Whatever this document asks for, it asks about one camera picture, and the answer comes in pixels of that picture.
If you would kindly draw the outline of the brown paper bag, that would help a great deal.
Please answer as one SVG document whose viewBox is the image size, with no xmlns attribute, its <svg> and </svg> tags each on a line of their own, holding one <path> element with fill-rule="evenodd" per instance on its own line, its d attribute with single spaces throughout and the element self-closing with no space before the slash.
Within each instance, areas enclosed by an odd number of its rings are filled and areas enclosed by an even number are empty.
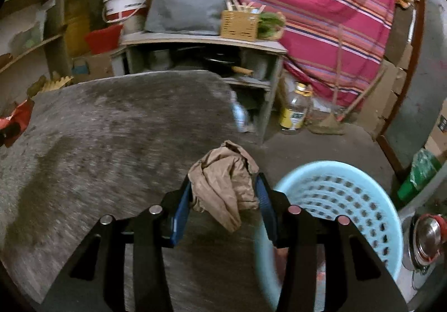
<svg viewBox="0 0 447 312">
<path fill-rule="evenodd" d="M 240 212 L 256 210 L 254 177 L 259 167 L 240 145 L 227 140 L 192 165 L 188 178 L 192 186 L 194 211 L 208 212 L 228 232 L 241 225 Z"/>
</svg>

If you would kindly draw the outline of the red paper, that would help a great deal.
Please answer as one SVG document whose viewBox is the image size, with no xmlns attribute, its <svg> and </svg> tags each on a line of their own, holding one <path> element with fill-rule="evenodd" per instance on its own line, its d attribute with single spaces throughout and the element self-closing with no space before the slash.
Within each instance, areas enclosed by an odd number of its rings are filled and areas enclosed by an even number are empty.
<svg viewBox="0 0 447 312">
<path fill-rule="evenodd" d="M 33 111 L 34 101 L 28 98 L 18 105 L 8 117 L 1 118 L 1 146 L 9 148 L 20 135 L 27 129 L 31 114 Z"/>
</svg>

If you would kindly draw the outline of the steel kettle red trim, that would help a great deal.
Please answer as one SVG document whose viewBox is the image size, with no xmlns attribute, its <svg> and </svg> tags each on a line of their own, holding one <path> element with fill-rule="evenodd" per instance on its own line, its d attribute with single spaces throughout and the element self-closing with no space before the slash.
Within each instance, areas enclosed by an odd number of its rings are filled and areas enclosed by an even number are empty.
<svg viewBox="0 0 447 312">
<path fill-rule="evenodd" d="M 404 234 L 402 263 L 408 270 L 427 270 L 446 263 L 446 218 L 440 214 L 416 214 Z"/>
</svg>

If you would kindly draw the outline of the grey shaggy table mat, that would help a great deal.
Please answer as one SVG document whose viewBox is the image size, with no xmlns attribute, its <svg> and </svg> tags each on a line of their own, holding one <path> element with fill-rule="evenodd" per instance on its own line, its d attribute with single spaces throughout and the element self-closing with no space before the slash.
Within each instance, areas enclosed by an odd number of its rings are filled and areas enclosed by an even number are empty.
<svg viewBox="0 0 447 312">
<path fill-rule="evenodd" d="M 35 98 L 27 130 L 1 147 L 1 261 L 33 307 L 101 216 L 134 217 L 160 202 L 226 140 L 246 148 L 230 91 L 216 74 L 184 70 Z M 193 211 L 180 244 L 164 249 L 175 311 L 271 311 L 255 274 L 260 215 L 241 216 L 231 234 Z"/>
</svg>

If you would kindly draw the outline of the light blue plastic basket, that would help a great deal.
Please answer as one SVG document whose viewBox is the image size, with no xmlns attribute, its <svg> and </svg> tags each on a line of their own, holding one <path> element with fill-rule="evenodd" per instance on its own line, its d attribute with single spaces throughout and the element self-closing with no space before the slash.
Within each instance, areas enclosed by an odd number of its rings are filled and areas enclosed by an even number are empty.
<svg viewBox="0 0 447 312">
<path fill-rule="evenodd" d="M 288 173 L 271 189 L 286 195 L 313 217 L 348 217 L 384 263 L 397 285 L 403 255 L 403 235 L 397 211 L 383 188 L 367 173 L 333 160 L 305 164 Z M 267 236 L 263 218 L 255 240 L 258 281 L 274 311 L 286 270 L 287 248 L 276 248 Z M 317 288 L 313 311 L 325 311 L 326 263 L 317 248 Z"/>
</svg>

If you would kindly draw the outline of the green plastic bag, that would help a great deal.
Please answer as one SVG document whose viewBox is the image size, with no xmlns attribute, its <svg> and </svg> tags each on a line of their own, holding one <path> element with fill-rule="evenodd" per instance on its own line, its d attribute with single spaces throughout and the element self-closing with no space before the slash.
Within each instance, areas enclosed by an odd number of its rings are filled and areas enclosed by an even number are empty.
<svg viewBox="0 0 447 312">
<path fill-rule="evenodd" d="M 413 157 L 409 176 L 397 192 L 398 199 L 405 204 L 409 203 L 433 179 L 441 166 L 432 152 L 420 149 Z"/>
</svg>

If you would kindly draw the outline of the cardboard box at right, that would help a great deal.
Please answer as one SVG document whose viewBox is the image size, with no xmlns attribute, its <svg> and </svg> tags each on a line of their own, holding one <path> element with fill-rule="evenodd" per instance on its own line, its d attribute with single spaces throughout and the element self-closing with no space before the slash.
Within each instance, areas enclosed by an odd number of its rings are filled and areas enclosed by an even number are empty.
<svg viewBox="0 0 447 312">
<path fill-rule="evenodd" d="M 443 101 L 441 111 L 425 143 L 425 149 L 431 152 L 441 164 L 446 161 L 447 153 L 447 99 Z"/>
</svg>

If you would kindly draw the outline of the small plastic water bottle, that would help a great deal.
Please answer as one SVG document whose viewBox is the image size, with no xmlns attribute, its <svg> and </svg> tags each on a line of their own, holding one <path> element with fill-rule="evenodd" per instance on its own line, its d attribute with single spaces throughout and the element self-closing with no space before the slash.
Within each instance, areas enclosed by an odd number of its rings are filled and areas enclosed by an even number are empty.
<svg viewBox="0 0 447 312">
<path fill-rule="evenodd" d="M 249 113 L 239 103 L 237 95 L 234 91 L 231 92 L 231 106 L 238 131 L 241 133 L 247 133 L 249 131 Z"/>
</svg>

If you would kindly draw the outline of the straw broom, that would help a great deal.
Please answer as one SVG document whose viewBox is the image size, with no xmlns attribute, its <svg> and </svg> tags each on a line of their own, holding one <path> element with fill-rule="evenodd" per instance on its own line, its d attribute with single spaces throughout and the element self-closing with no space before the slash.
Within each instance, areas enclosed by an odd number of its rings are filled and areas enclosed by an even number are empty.
<svg viewBox="0 0 447 312">
<path fill-rule="evenodd" d="M 373 88 L 380 82 L 383 77 L 386 69 L 382 67 L 373 81 L 369 84 L 366 90 L 364 90 L 352 103 L 348 108 L 346 108 L 341 114 L 335 114 L 336 102 L 338 99 L 339 92 L 339 81 L 342 73 L 342 64 L 343 64 L 343 25 L 338 26 L 338 50 L 337 50 L 337 58 L 336 58 L 336 81 L 335 81 L 335 90 L 333 91 L 332 98 L 332 108 L 330 109 L 330 113 L 324 119 L 316 124 L 312 124 L 309 126 L 308 130 L 317 135 L 343 135 L 345 133 L 343 121 L 346 117 L 354 111 L 355 108 L 366 98 L 369 93 L 373 90 Z"/>
</svg>

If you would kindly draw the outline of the clear oil bottle yellow label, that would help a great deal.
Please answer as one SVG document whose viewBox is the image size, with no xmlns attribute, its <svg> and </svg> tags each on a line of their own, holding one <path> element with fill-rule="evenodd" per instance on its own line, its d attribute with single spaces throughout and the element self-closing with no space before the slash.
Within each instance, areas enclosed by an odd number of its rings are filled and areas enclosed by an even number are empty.
<svg viewBox="0 0 447 312">
<path fill-rule="evenodd" d="M 281 97 L 280 126 L 283 131 L 299 131 L 312 107 L 312 90 L 296 82 L 292 91 Z"/>
</svg>

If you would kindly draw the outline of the wooden rolling pin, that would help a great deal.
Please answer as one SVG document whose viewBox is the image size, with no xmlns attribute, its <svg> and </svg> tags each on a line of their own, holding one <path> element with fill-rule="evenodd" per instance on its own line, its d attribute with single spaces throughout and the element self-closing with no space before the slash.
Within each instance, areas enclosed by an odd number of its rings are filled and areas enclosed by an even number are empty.
<svg viewBox="0 0 447 312">
<path fill-rule="evenodd" d="M 232 66 L 232 70 L 236 74 L 241 74 L 243 76 L 251 77 L 253 75 L 253 70 L 244 68 L 244 67 L 238 67 L 238 66 Z"/>
</svg>

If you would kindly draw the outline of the red plastic basket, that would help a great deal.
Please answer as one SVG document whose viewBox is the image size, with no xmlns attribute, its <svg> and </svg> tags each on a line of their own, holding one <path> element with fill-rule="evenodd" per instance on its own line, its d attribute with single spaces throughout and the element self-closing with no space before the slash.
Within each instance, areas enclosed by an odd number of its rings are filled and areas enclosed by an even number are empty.
<svg viewBox="0 0 447 312">
<path fill-rule="evenodd" d="M 122 24 L 114 24 L 101 30 L 94 30 L 85 35 L 84 39 L 90 52 L 98 55 L 118 48 L 122 29 Z"/>
</svg>

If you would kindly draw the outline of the wooden shelf unit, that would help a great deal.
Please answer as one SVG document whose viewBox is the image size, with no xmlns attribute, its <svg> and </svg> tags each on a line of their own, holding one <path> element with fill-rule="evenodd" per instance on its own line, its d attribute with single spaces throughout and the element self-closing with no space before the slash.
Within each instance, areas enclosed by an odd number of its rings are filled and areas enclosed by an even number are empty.
<svg viewBox="0 0 447 312">
<path fill-rule="evenodd" d="M 1 3 L 1 115 L 24 101 L 40 77 L 70 73 L 65 0 Z"/>
</svg>

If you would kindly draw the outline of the white plastic bucket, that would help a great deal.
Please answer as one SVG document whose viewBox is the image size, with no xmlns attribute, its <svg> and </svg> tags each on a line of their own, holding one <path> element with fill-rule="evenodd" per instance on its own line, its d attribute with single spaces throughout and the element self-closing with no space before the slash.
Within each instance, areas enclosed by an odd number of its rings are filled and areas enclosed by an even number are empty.
<svg viewBox="0 0 447 312">
<path fill-rule="evenodd" d="M 134 15 L 146 15 L 147 0 L 103 0 L 102 18 L 106 23 L 119 23 Z"/>
</svg>

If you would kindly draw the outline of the green vegetables bundle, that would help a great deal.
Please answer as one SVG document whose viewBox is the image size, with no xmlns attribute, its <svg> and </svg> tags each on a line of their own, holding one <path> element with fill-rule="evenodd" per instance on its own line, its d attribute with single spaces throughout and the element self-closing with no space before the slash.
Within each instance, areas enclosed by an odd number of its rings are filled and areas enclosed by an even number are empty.
<svg viewBox="0 0 447 312">
<path fill-rule="evenodd" d="M 278 41 L 283 37 L 286 17 L 281 12 L 263 12 L 259 14 L 257 38 Z"/>
</svg>

